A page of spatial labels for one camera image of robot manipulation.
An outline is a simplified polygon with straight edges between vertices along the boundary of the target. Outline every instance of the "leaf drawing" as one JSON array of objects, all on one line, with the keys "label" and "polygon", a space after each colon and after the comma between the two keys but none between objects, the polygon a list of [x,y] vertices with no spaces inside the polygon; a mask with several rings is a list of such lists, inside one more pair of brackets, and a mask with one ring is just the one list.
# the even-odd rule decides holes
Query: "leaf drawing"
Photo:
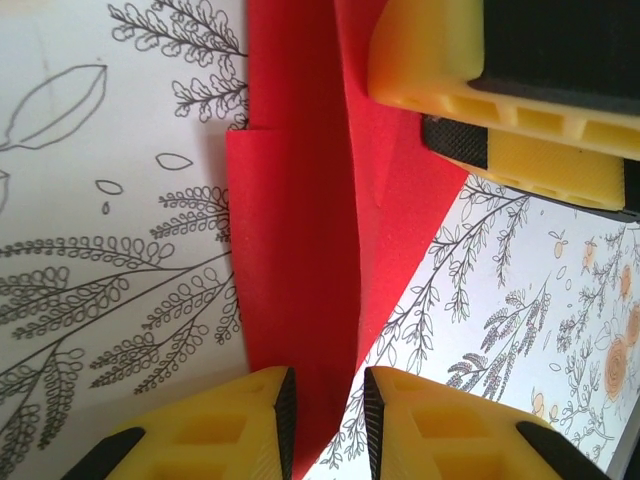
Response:
[{"label": "leaf drawing", "polygon": [[78,360],[84,356],[84,353],[80,348],[64,353],[54,353],[44,365],[42,374],[45,381],[47,411],[38,442],[38,448],[41,450],[60,433],[69,416],[78,372],[84,367]]},{"label": "leaf drawing", "polygon": [[156,155],[156,162],[165,170],[184,170],[193,165],[193,162],[176,153],[160,153]]},{"label": "leaf drawing", "polygon": [[[154,0],[147,9],[131,3],[122,9],[108,8],[111,18],[119,23],[111,32],[114,40],[131,41],[140,52],[157,50],[165,57],[181,58],[202,68],[217,66],[208,78],[172,82],[176,117],[195,113],[204,123],[247,109],[248,85],[232,60],[247,54],[241,51],[223,10],[214,10],[209,0]],[[246,128],[246,116],[239,115],[234,116],[230,130]]]},{"label": "leaf drawing", "polygon": [[107,195],[122,195],[124,193],[122,185],[111,180],[96,180],[96,188]]},{"label": "leaf drawing", "polygon": [[0,170],[0,213],[9,200],[9,174]]},{"label": "leaf drawing", "polygon": [[44,255],[79,258],[92,262],[110,263],[117,268],[136,270],[140,267],[157,267],[173,255],[171,243],[145,242],[141,238],[114,236],[47,238],[16,242],[0,247],[0,258],[15,255]]},{"label": "leaf drawing", "polygon": [[[592,461],[597,462],[602,450],[614,440],[614,437],[607,434],[604,416],[605,410],[611,404],[607,405],[607,397],[602,404],[599,404],[598,397],[595,395],[600,389],[603,378],[600,362],[592,359],[592,354],[593,345],[589,338],[567,355],[564,371],[567,375],[571,399],[567,400],[566,406],[562,408],[562,413],[555,422],[557,422],[556,428],[562,429],[564,435],[576,448]],[[583,445],[588,437],[592,437],[592,440],[597,442],[595,446],[593,441]]]},{"label": "leaf drawing", "polygon": [[155,239],[194,232],[217,231],[216,240],[229,242],[229,191],[219,187],[192,187],[161,196],[164,208],[187,209],[151,230]]},{"label": "leaf drawing", "polygon": [[551,304],[547,281],[530,302],[524,290],[516,290],[507,294],[505,303],[511,308],[500,308],[484,325],[487,334],[480,349],[484,354],[498,350],[493,360],[489,362],[486,356],[477,353],[463,355],[461,361],[449,367],[451,377],[447,385],[471,392],[482,380],[482,396],[500,401],[516,360],[529,354],[544,327]]},{"label": "leaf drawing", "polygon": [[[560,328],[558,329],[556,337],[558,353],[567,352],[574,342],[581,339],[591,319],[594,317],[600,319],[602,316],[603,309],[610,295],[609,292],[618,286],[622,287],[622,275],[620,274],[623,256],[622,245],[625,236],[630,231],[633,233],[633,230],[624,225],[618,227],[615,233],[604,235],[604,241],[609,251],[609,258],[604,264],[601,265],[598,262],[594,262],[593,265],[589,267],[589,263],[583,263],[585,267],[583,273],[590,273],[592,286],[587,284],[580,290],[579,301],[581,308],[577,314],[571,314],[569,318],[565,318],[560,322]],[[635,235],[632,236],[632,239],[635,245]],[[587,253],[584,261],[587,262],[593,254],[595,244],[593,240],[585,243],[587,245]],[[634,258],[634,266],[640,268],[640,258]],[[570,287],[571,284],[567,283],[565,288],[569,289]],[[601,342],[601,338],[596,340],[596,348],[599,348]]]},{"label": "leaf drawing", "polygon": [[0,152],[38,150],[73,135],[100,107],[106,88],[106,65],[78,65],[47,79],[18,103]]},{"label": "leaf drawing", "polygon": [[0,450],[0,479],[6,480],[23,462],[35,438],[40,421],[39,405],[21,405],[0,431],[4,445]]}]

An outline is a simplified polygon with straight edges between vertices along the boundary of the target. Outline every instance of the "line drawing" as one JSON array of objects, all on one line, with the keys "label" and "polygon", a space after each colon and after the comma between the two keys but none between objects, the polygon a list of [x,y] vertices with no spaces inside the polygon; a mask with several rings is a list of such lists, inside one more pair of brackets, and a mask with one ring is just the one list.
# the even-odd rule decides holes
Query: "line drawing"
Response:
[{"label": "line drawing", "polygon": [[[119,22],[111,36],[117,42],[131,41],[139,52],[157,49],[167,58],[181,58],[201,68],[217,66],[205,79],[192,78],[171,84],[177,101],[176,117],[197,110],[202,123],[223,120],[248,108],[248,84],[240,78],[232,58],[247,54],[229,27],[223,10],[214,10],[209,0],[155,0],[149,8],[126,3],[122,9],[109,4],[109,15]],[[237,114],[230,130],[245,129],[246,115]]]},{"label": "line drawing", "polygon": [[562,253],[564,251],[564,247],[569,244],[568,241],[564,240],[564,232],[565,231],[566,230],[563,230],[561,234],[558,234],[558,233],[554,232],[553,230],[549,232],[549,236],[551,238],[555,238],[557,240],[556,244],[553,247],[553,255],[558,259],[560,257],[562,257]]},{"label": "line drawing", "polygon": [[[469,176],[458,196],[458,201],[464,202],[459,224],[451,230],[443,226],[437,232],[428,250],[428,258],[433,261],[433,272],[428,279],[409,288],[413,294],[411,303],[404,307],[396,306],[366,357],[367,365],[397,366],[420,375],[431,352],[434,351],[434,329],[437,328],[437,322],[432,319],[434,307],[444,304],[445,311],[451,314],[451,323],[460,324],[471,319],[472,305],[466,289],[467,276],[473,271],[481,253],[490,255],[489,258],[496,266],[498,288],[503,286],[501,279],[506,277],[505,269],[511,260],[511,245],[516,241],[516,232],[528,221],[529,198],[528,195],[514,196],[502,186],[494,185],[475,175]],[[497,251],[494,252],[495,255],[491,255],[491,252],[485,253],[485,249],[488,248],[487,239],[494,235],[497,239]],[[445,298],[444,295],[441,298],[438,289],[438,279],[445,275],[450,278],[454,289],[450,298]],[[534,332],[523,320],[533,311],[535,318],[532,318],[539,326],[541,317],[546,315],[544,310],[548,308],[549,301],[550,298],[543,288],[524,310],[519,311],[516,308],[511,313],[515,314],[514,322],[508,328],[516,326],[516,331],[521,330],[523,348],[531,348],[535,340]],[[404,344],[410,346],[411,353],[408,358],[399,358],[398,351],[406,348]],[[490,369],[492,374],[498,374],[498,367],[513,367],[515,357],[507,355],[507,359],[504,359],[502,353],[504,352],[497,354],[498,361],[493,361],[490,365],[488,358],[482,355],[466,354],[463,360],[475,365],[475,368],[469,371],[473,382],[479,382]],[[487,378],[493,379],[491,391],[495,396],[499,382],[496,381],[495,375],[487,375]],[[366,451],[363,384],[361,380],[357,381],[360,382],[360,386],[349,396],[345,409],[348,413],[343,419],[341,429],[317,461],[320,465],[327,465],[329,470],[339,469],[342,463],[352,461]]]},{"label": "line drawing", "polygon": [[113,180],[96,180],[96,188],[106,195],[122,195],[124,188]]},{"label": "line drawing", "polygon": [[[76,65],[47,79],[16,106],[0,153],[14,148],[39,150],[70,137],[98,110],[106,87],[106,65]],[[51,89],[56,88],[56,101],[62,108],[49,118]]]},{"label": "line drawing", "polygon": [[9,174],[0,170],[0,213],[9,201]]},{"label": "line drawing", "polygon": [[184,170],[193,165],[191,160],[177,153],[159,153],[156,155],[156,162],[161,168],[170,171]]},{"label": "line drawing", "polygon": [[560,270],[558,270],[558,274],[556,275],[556,280],[562,280],[567,273],[567,266],[564,265]]},{"label": "line drawing", "polygon": [[[219,187],[169,192],[159,203],[183,212],[213,208],[220,219],[229,214],[228,191]],[[225,241],[228,231],[212,230],[228,224],[206,225],[180,234],[204,232]],[[177,250],[173,243],[153,239],[100,235],[0,246],[0,261],[30,256],[41,265],[0,275],[0,329],[13,341],[33,342],[14,364],[0,370],[0,404],[6,413],[0,421],[0,480],[7,480],[34,446],[45,449],[56,440],[81,392],[81,376],[94,373],[92,388],[139,377],[132,390],[142,394],[182,371],[207,336],[209,348],[222,348],[241,334],[228,267],[231,250],[190,262],[176,259]],[[108,264],[110,270],[93,269],[94,278],[80,280],[74,277],[77,262]],[[149,308],[145,301],[159,292]],[[115,312],[135,302],[146,305],[138,318],[140,332],[129,331],[115,344],[89,353],[83,334],[90,335],[93,325],[112,320]]]},{"label": "line drawing", "polygon": [[544,345],[542,346],[542,350],[546,350],[547,349],[547,344],[549,343],[549,339],[551,338],[551,330],[549,330],[549,332],[547,332],[547,336],[544,339]]}]

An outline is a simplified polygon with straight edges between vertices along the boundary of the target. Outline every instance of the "leafy branch drawing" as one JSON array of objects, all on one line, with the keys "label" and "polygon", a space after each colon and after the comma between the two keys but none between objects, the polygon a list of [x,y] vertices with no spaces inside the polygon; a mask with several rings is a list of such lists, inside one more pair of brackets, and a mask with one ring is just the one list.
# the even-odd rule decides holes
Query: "leafy branch drawing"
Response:
[{"label": "leafy branch drawing", "polygon": [[[509,293],[506,307],[489,317],[484,325],[487,330],[480,349],[481,354],[467,353],[462,360],[449,367],[452,374],[447,385],[471,392],[482,380],[482,396],[500,401],[519,355],[525,357],[542,331],[551,304],[547,281],[536,297],[527,302],[524,290]],[[499,347],[493,360],[486,354]]]},{"label": "leafy branch drawing", "polygon": [[605,235],[604,240],[610,256],[602,266],[598,262],[594,263],[591,276],[595,286],[592,288],[585,286],[580,291],[581,308],[578,314],[572,314],[570,318],[564,319],[560,323],[556,338],[558,352],[564,353],[569,350],[574,338],[577,341],[580,340],[587,328],[592,310],[596,310],[597,318],[602,316],[608,295],[607,287],[614,290],[620,281],[622,244],[628,230],[628,227],[624,225],[619,227],[617,232]]},{"label": "leafy branch drawing", "polygon": [[[428,352],[433,350],[434,325],[431,310],[441,302],[440,292],[435,285],[437,276],[441,272],[447,272],[454,287],[452,297],[445,303],[445,311],[451,312],[451,321],[458,323],[467,320],[471,314],[466,291],[467,275],[473,271],[478,255],[487,246],[487,239],[494,232],[494,228],[497,228],[497,220],[503,212],[507,213],[506,229],[496,235],[499,244],[498,256],[502,258],[502,266],[498,269],[508,266],[506,260],[510,259],[510,245],[515,238],[515,231],[527,221],[529,197],[511,196],[502,186],[470,176],[459,200],[464,201],[460,224],[453,231],[446,226],[441,227],[428,251],[428,258],[433,260],[431,275],[424,284],[410,288],[414,297],[409,308],[396,306],[374,343],[366,360],[368,365],[397,366],[396,346],[403,342],[411,346],[411,354],[406,364],[399,368],[420,374],[423,364],[428,359]],[[496,257],[494,261],[496,264],[499,263]],[[366,435],[362,409],[361,387],[349,398],[347,415],[340,432],[319,459],[321,465],[327,465],[329,469],[339,469],[345,456],[352,460],[364,452],[366,443],[360,442]]]},{"label": "leafy branch drawing", "polygon": [[[77,65],[46,79],[16,105],[0,139],[0,155],[18,148],[40,150],[70,137],[98,110],[106,89],[106,65]],[[9,199],[9,179],[0,170],[0,213]]]},{"label": "leafy branch drawing", "polygon": [[[195,6],[191,0],[155,0],[144,11],[131,3],[123,9],[108,8],[111,18],[120,23],[112,31],[114,40],[131,40],[140,52],[158,48],[165,57],[180,57],[202,68],[217,65],[218,72],[206,81],[173,82],[177,117],[186,117],[197,108],[204,123],[214,115],[224,119],[238,109],[246,110],[247,83],[238,77],[232,57],[247,55],[240,50],[224,11],[214,10],[209,0]],[[242,120],[236,115],[234,129],[242,128]]]},{"label": "leafy branch drawing", "polygon": [[229,195],[218,187],[187,188],[161,196],[164,208],[186,210],[151,229],[155,239],[187,235],[196,231],[217,231],[217,240],[228,242]]},{"label": "leafy branch drawing", "polygon": [[[584,451],[584,453],[592,461],[598,462],[602,450],[614,438],[606,433],[604,420],[604,410],[607,406],[606,400],[600,408],[593,406],[594,394],[600,388],[602,375],[600,373],[600,362],[589,360],[592,353],[593,345],[589,338],[582,343],[579,350],[575,349],[571,355],[567,356],[567,366],[564,371],[567,375],[571,399],[567,401],[566,407],[562,409],[562,415],[557,419],[553,419],[552,422],[558,423],[565,436],[571,440],[571,443],[583,451],[585,450],[583,442],[589,437],[596,437],[597,442],[592,446],[591,451]],[[581,419],[578,422],[580,425],[584,423],[586,425],[575,429],[572,435],[571,431],[574,429],[574,422],[578,419]]]},{"label": "leafy branch drawing", "polygon": [[[176,234],[206,232],[222,241],[229,235],[222,222],[228,221],[227,195],[217,187],[194,187],[167,193],[159,203],[187,215],[214,209],[218,220],[213,225],[209,220],[207,228]],[[211,331],[218,345],[238,334],[241,319],[233,274],[226,267],[230,253],[170,266],[173,244],[113,236],[37,239],[0,248],[4,261],[36,256],[47,262],[41,269],[0,278],[0,328],[11,326],[14,341],[41,338],[0,371],[0,406],[12,409],[0,424],[0,480],[24,461],[36,438],[37,447],[44,449],[62,430],[85,367],[84,349],[74,346],[81,332],[153,292],[164,295],[141,321],[140,334],[89,362],[92,370],[102,370],[91,384],[94,388],[146,373],[134,393],[147,392],[174,375]],[[77,262],[101,263],[111,272],[74,282]]]}]

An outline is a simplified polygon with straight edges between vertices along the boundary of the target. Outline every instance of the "orange flower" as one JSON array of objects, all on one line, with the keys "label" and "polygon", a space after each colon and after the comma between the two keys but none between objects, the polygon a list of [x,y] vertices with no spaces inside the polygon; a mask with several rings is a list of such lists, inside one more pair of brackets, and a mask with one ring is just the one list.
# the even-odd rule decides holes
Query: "orange flower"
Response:
[{"label": "orange flower", "polygon": [[604,387],[612,401],[620,395],[626,373],[627,346],[621,338],[616,338],[611,344],[604,365]]},{"label": "orange flower", "polygon": [[620,275],[620,294],[624,300],[629,298],[631,294],[631,267],[627,265]]},{"label": "orange flower", "polygon": [[629,314],[627,322],[627,345],[633,347],[640,336],[640,304],[636,303]]}]

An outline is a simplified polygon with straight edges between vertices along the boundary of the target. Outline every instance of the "pencil sketch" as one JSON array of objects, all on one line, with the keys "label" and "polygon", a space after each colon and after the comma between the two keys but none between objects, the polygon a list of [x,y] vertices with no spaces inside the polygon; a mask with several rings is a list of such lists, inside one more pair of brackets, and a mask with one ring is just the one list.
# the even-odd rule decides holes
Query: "pencil sketch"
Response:
[{"label": "pencil sketch", "polygon": [[181,210],[178,215],[151,229],[155,239],[193,232],[216,231],[216,240],[229,242],[229,192],[219,187],[193,187],[169,192],[159,199],[164,208]]},{"label": "pencil sketch", "polygon": [[122,195],[124,188],[112,180],[96,180],[96,188],[106,195]]},{"label": "pencil sketch", "polygon": [[160,153],[156,155],[156,162],[160,167],[171,171],[184,170],[193,165],[191,160],[177,153]]},{"label": "pencil sketch", "polygon": [[98,110],[106,87],[106,65],[77,65],[47,79],[16,106],[0,152],[39,150],[73,135]]},{"label": "pencil sketch", "polygon": [[0,213],[9,200],[9,174],[0,170]]}]

